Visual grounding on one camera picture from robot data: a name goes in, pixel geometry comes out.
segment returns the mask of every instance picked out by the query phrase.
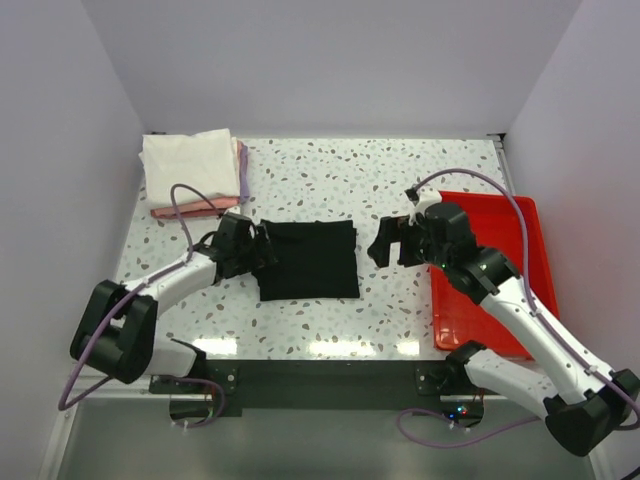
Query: black cloth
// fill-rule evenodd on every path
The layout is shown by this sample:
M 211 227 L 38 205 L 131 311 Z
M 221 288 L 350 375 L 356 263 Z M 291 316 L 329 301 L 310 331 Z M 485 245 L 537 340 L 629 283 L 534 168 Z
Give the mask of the black cloth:
M 261 301 L 360 298 L 351 220 L 265 224 L 278 263 L 253 272 Z

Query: white table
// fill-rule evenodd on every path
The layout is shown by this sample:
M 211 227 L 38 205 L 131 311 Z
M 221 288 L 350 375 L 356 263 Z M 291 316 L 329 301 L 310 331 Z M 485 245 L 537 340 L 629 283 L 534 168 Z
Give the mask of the white table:
M 243 139 L 249 146 L 254 220 L 353 219 L 361 298 L 260 302 L 251 275 L 185 299 L 158 321 L 157 335 L 175 337 L 212 358 L 441 359 L 433 346 L 431 288 L 425 266 L 379 270 L 366 255 L 378 219 L 404 215 L 404 190 L 449 167 L 478 170 L 505 184 L 490 140 Z M 466 175 L 448 175 L 439 190 L 492 192 Z M 176 221 L 153 219 L 140 191 L 117 280 L 130 280 L 173 261 L 186 249 Z M 189 219 L 194 240 L 217 227 Z

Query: terrazzo tabletop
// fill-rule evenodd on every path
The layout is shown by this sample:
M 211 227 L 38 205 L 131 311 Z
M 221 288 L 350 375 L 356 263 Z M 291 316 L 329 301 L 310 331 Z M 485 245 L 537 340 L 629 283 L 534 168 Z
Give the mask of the terrazzo tabletop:
M 184 340 L 211 358 L 441 359 L 433 346 L 431 287 L 425 266 L 378 269 L 366 255 L 386 215 L 405 215 L 404 190 L 444 168 L 477 170 L 504 185 L 490 140 L 242 139 L 249 147 L 251 199 L 242 213 L 258 222 L 352 219 L 360 299 L 260 302 L 244 275 L 192 294 L 159 320 L 156 335 Z M 446 175 L 438 190 L 494 193 L 467 175 Z M 177 221 L 152 218 L 139 199 L 117 280 L 142 277 L 186 250 Z M 188 219 L 197 241 L 218 220 Z

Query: red tray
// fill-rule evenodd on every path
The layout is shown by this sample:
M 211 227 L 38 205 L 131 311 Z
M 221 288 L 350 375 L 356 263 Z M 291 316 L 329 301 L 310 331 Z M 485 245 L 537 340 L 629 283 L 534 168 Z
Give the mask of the red tray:
M 467 212 L 478 244 L 501 250 L 522 272 L 520 226 L 518 217 L 506 198 L 502 195 L 440 193 L 443 202 L 457 203 Z M 516 202 L 527 222 L 531 287 L 545 306 L 558 316 L 536 204 L 527 197 L 516 197 Z M 441 270 L 430 270 L 433 329 L 437 348 L 455 350 L 468 340 L 477 340 L 499 355 L 531 358 L 502 324 L 454 290 Z

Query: folded white towel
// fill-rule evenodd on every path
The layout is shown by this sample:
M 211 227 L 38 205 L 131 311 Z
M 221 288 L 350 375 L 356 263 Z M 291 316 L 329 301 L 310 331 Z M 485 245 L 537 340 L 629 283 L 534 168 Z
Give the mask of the folded white towel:
M 150 209 L 170 206 L 169 192 L 176 183 L 192 186 L 207 198 L 240 195 L 236 145 L 229 129 L 191 136 L 144 135 L 140 160 Z M 201 198 L 179 189 L 176 200 L 182 205 Z

